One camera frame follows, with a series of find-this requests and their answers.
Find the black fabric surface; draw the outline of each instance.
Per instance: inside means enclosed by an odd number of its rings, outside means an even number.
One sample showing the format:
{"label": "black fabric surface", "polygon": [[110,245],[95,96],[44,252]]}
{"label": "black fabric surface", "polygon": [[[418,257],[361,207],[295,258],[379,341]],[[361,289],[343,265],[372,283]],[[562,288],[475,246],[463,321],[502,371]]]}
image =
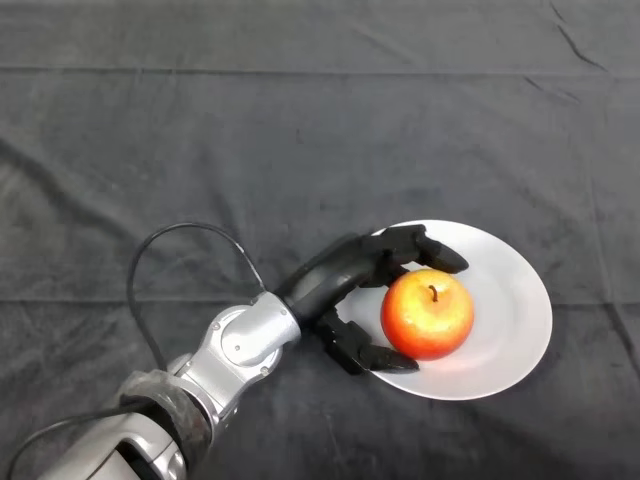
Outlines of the black fabric surface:
{"label": "black fabric surface", "polygon": [[[638,45],[630,0],[0,0],[0,458],[152,367],[124,277],[153,229],[222,225],[274,287],[346,231],[439,218],[541,275],[534,372],[431,401],[307,338],[197,478],[638,478]],[[169,357],[257,291],[204,233],[138,278]]]}

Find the plate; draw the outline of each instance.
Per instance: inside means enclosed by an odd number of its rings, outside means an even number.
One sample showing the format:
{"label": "plate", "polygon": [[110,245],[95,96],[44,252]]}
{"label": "plate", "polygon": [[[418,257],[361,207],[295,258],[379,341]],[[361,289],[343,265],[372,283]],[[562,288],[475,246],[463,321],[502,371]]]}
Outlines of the plate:
{"label": "plate", "polygon": [[[417,372],[373,374],[405,392],[440,400],[471,400],[515,385],[538,364],[551,338],[551,302],[542,280],[522,255],[487,232],[441,220],[398,225],[415,224],[424,225],[430,238],[469,262],[456,278],[473,297],[473,327],[457,350],[438,360],[418,362]],[[416,263],[405,267],[425,268]],[[374,343],[391,346],[380,323],[387,290],[356,289],[337,309],[343,321],[358,323]]]}

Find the robotic hand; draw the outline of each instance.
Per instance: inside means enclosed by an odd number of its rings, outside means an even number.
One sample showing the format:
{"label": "robotic hand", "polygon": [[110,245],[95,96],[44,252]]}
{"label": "robotic hand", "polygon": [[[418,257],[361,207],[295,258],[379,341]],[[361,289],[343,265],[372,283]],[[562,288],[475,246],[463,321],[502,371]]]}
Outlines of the robotic hand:
{"label": "robotic hand", "polygon": [[242,393],[273,371],[283,346],[303,330],[316,333],[351,374],[417,369],[413,359],[371,345],[366,332],[343,323],[334,308],[356,287],[390,285],[409,262],[448,273],[468,267],[456,252],[428,238],[422,225],[344,237],[273,293],[221,312],[193,355],[176,359],[166,372],[134,373],[117,402],[143,401],[145,407],[100,421],[41,478],[186,479],[227,428]]}

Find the wire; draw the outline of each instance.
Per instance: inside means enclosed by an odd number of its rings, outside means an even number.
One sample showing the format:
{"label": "wire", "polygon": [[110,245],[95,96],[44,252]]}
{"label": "wire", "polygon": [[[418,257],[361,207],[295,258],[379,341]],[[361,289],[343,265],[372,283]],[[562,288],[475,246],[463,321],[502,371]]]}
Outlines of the wire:
{"label": "wire", "polygon": [[[165,370],[165,371],[167,370],[167,361],[165,360],[164,356],[162,355],[162,352],[160,351],[160,347],[158,347],[158,344],[155,341],[155,339],[153,338],[153,335],[151,335],[151,332],[149,331],[149,328],[147,327],[147,324],[145,323],[144,319],[142,318],[142,315],[140,313],[140,305],[138,304],[138,302],[136,302],[135,293],[133,291],[133,282],[134,282],[134,279],[135,279],[135,274],[136,274],[136,269],[138,267],[138,263],[140,262],[140,258],[142,257],[144,252],[147,250],[147,248],[149,248],[149,245],[151,245],[151,243],[153,243],[154,240],[156,240],[157,238],[161,237],[165,233],[169,233],[169,232],[171,232],[173,230],[178,230],[178,229],[181,229],[181,228],[199,228],[201,230],[209,230],[210,232],[217,233],[221,237],[225,238],[229,243],[231,243],[240,252],[240,255],[242,255],[242,257],[245,259],[245,261],[249,265],[249,268],[251,269],[251,272],[253,273],[253,276],[258,281],[258,284],[260,285],[260,289],[263,292],[265,292],[267,290],[265,285],[264,285],[264,281],[262,280],[262,277],[258,273],[258,270],[256,269],[255,265],[253,264],[253,262],[249,258],[249,255],[247,254],[245,249],[242,247],[242,245],[240,245],[239,242],[237,242],[231,235],[229,235],[227,232],[225,232],[220,227],[216,227],[215,225],[210,225],[208,223],[201,223],[201,222],[182,222],[182,223],[176,223],[176,224],[169,225],[167,227],[161,228],[160,230],[157,230],[156,232],[154,232],[151,235],[149,235],[138,246],[138,248],[136,249],[135,253],[133,254],[133,258],[131,259],[131,263],[129,264],[129,271],[127,273],[127,285],[126,285],[126,287],[127,287],[127,303],[129,305],[129,310],[131,311],[131,315],[133,316],[133,319],[136,322],[136,325],[137,325],[138,329],[140,330],[140,333],[144,337],[144,340],[147,342],[147,345],[149,346],[149,349],[151,350],[151,353],[153,354],[153,357],[154,357],[154,359],[156,361],[156,364],[158,365],[158,368],[160,370]],[[92,420],[100,420],[101,418],[115,417],[117,415],[124,415],[124,414],[132,413],[132,412],[138,412],[138,411],[142,410],[143,408],[145,408],[146,406],[148,406],[149,404],[150,404],[150,402],[143,402],[143,403],[138,402],[138,403],[127,405],[127,406],[110,408],[110,409],[107,409],[107,410],[100,410],[100,411],[97,411],[97,412],[94,412],[94,413],[84,413],[82,415],[75,415],[75,416],[72,416],[72,417],[64,418],[64,419],[62,419],[62,420],[60,420],[60,421],[58,421],[56,423],[53,423],[53,424],[49,425],[48,427],[41,428],[37,432],[31,434],[16,449],[16,451],[13,454],[13,456],[11,457],[11,461],[9,462],[9,467],[7,468],[7,473],[6,473],[6,477],[5,477],[6,480],[11,480],[13,478],[13,472],[14,472],[14,470],[16,468],[16,464],[18,463],[18,460],[19,460],[20,456],[24,453],[24,451],[27,448],[29,448],[29,446],[32,443],[36,442],[37,440],[39,440],[41,437],[43,437],[47,433],[54,432],[54,431],[59,430],[61,428],[68,427],[68,426],[75,425],[75,424],[79,424],[79,423],[90,422]]]}
{"label": "wire", "polygon": [[129,264],[129,272],[127,274],[127,303],[129,304],[129,310],[131,311],[131,316],[133,317],[133,320],[136,322],[136,325],[138,326],[140,333],[144,337],[145,342],[147,343],[147,345],[149,346],[149,349],[151,350],[151,353],[153,354],[153,358],[156,361],[156,365],[160,370],[164,370],[164,371],[167,370],[167,361],[162,355],[162,352],[160,351],[160,347],[158,346],[157,342],[153,338],[153,335],[151,335],[151,332],[149,331],[149,328],[147,327],[146,322],[142,318],[142,315],[140,312],[140,305],[138,304],[138,302],[136,302],[135,293],[133,291],[133,282],[136,274],[136,269],[138,267],[138,262],[140,261],[140,258],[142,257],[144,252],[147,250],[149,245],[151,245],[151,243],[153,243],[154,240],[161,237],[165,233],[169,233],[169,232],[172,232],[173,230],[178,230],[180,228],[199,228],[201,230],[209,230],[210,232],[217,233],[218,235],[226,239],[240,252],[240,255],[242,255],[242,257],[245,259],[245,261],[249,265],[249,268],[251,269],[251,272],[253,273],[253,276],[258,281],[258,284],[260,285],[260,288],[262,289],[262,291],[264,292],[267,290],[266,287],[264,286],[262,277],[258,273],[258,270],[256,269],[255,265],[249,258],[249,255],[247,254],[247,252],[244,250],[244,248],[242,248],[242,245],[240,245],[239,242],[237,242],[231,235],[229,235],[220,227],[216,227],[215,225],[210,225],[208,223],[201,223],[201,222],[182,222],[182,223],[175,223],[173,225],[169,225],[168,227],[161,228],[160,230],[157,230],[151,235],[149,235],[140,244],[140,246],[138,246],[136,252],[133,254],[131,263]]}
{"label": "wire", "polygon": [[93,420],[100,420],[102,418],[115,417],[118,415],[125,415],[127,413],[139,412],[140,410],[148,407],[151,402],[136,402],[130,405],[109,408],[106,410],[99,410],[93,413],[83,413],[81,415],[74,415],[72,417],[63,418],[62,420],[57,421],[56,423],[52,423],[48,427],[41,428],[37,432],[32,433],[27,437],[27,439],[20,444],[20,446],[16,449],[16,451],[11,456],[11,461],[9,462],[9,466],[7,467],[7,473],[5,475],[6,480],[12,480],[13,472],[16,468],[18,460],[20,459],[20,455],[24,453],[24,451],[31,446],[32,443],[38,441],[40,438],[45,436],[47,433],[54,432],[61,428],[69,427],[72,425],[76,425],[79,423],[91,422]]}

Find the red apple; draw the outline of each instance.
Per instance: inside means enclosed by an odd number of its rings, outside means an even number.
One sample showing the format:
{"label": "red apple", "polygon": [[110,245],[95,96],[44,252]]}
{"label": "red apple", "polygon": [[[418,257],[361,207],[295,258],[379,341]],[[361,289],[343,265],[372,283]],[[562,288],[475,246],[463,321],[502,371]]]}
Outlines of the red apple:
{"label": "red apple", "polygon": [[418,270],[391,285],[382,304],[382,328],[391,344],[416,360],[453,352],[473,325],[473,300],[448,273]]}

